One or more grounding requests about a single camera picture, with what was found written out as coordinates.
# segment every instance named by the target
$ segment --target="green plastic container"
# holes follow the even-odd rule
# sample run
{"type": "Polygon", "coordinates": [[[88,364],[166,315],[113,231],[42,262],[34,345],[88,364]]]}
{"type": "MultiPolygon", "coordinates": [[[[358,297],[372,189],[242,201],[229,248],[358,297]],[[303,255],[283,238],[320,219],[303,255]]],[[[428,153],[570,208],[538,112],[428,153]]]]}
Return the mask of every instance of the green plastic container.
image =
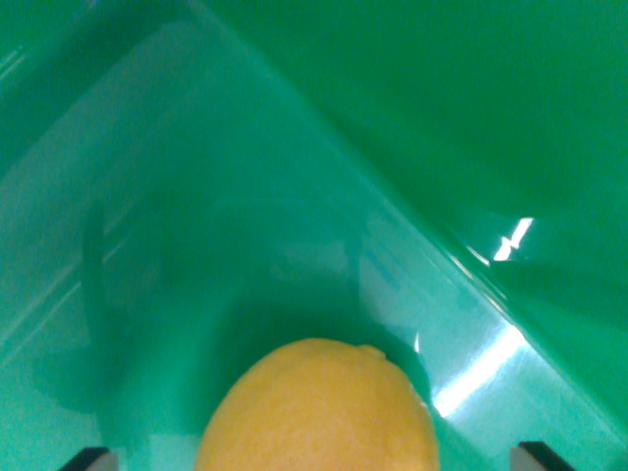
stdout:
{"type": "Polygon", "coordinates": [[[399,364],[444,471],[624,469],[624,6],[31,3],[0,4],[0,469],[189,470],[307,337],[399,364]]]}

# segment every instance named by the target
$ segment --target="yellow lemon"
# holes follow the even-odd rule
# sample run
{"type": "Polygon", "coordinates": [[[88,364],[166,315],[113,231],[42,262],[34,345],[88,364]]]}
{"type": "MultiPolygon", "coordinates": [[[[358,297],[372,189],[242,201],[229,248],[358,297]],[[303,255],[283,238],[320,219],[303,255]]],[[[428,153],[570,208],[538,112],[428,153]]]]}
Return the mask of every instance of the yellow lemon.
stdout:
{"type": "Polygon", "coordinates": [[[283,346],[232,387],[195,471],[437,471],[434,427],[407,377],[372,346],[283,346]]]}

